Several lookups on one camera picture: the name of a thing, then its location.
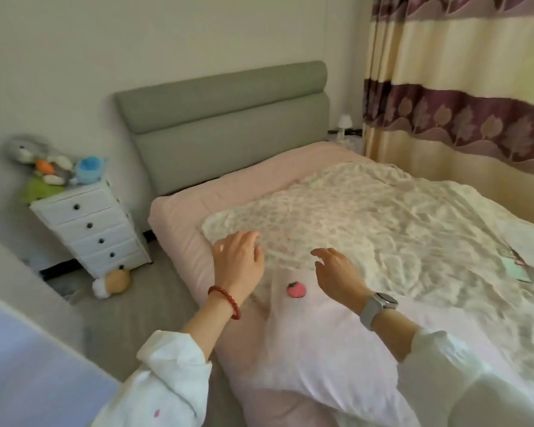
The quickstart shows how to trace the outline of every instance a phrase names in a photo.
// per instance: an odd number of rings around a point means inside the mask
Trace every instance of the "watch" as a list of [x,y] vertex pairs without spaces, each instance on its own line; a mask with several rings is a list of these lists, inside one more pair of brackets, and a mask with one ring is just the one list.
[[372,320],[374,319],[374,316],[385,308],[393,308],[395,310],[398,308],[397,300],[388,294],[376,292],[368,299],[362,313],[360,313],[360,322],[362,322],[363,326],[370,331],[373,331]]

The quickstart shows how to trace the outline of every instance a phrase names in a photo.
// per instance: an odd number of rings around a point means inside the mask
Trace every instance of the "white drawer chest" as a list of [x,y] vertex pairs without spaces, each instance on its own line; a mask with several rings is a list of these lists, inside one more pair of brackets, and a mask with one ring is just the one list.
[[30,208],[94,278],[151,262],[144,237],[106,179],[70,187]]

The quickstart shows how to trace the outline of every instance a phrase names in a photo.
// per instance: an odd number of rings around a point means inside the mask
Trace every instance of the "bedside lamp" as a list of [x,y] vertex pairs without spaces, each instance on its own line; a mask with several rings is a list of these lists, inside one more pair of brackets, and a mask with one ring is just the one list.
[[345,130],[352,127],[352,117],[349,114],[342,114],[338,119],[338,136],[337,141],[344,139]]

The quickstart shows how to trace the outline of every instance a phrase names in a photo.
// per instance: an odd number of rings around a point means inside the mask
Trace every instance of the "pillow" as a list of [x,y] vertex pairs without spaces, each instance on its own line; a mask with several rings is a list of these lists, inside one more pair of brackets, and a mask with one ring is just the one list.
[[[286,294],[287,285],[295,281],[307,288],[303,298]],[[414,322],[448,331],[504,377],[515,377],[499,350],[464,311],[393,295],[400,302],[399,311]],[[396,368],[396,360],[379,337],[366,330],[354,313],[329,299],[318,287],[314,272],[273,271],[271,313],[251,378],[254,386],[295,391],[383,426],[419,426],[396,389]]]

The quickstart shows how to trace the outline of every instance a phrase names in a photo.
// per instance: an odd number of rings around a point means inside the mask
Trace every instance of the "bed frame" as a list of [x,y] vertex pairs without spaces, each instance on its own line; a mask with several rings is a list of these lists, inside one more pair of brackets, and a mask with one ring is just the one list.
[[322,61],[241,71],[116,93],[158,195],[251,166],[328,130]]

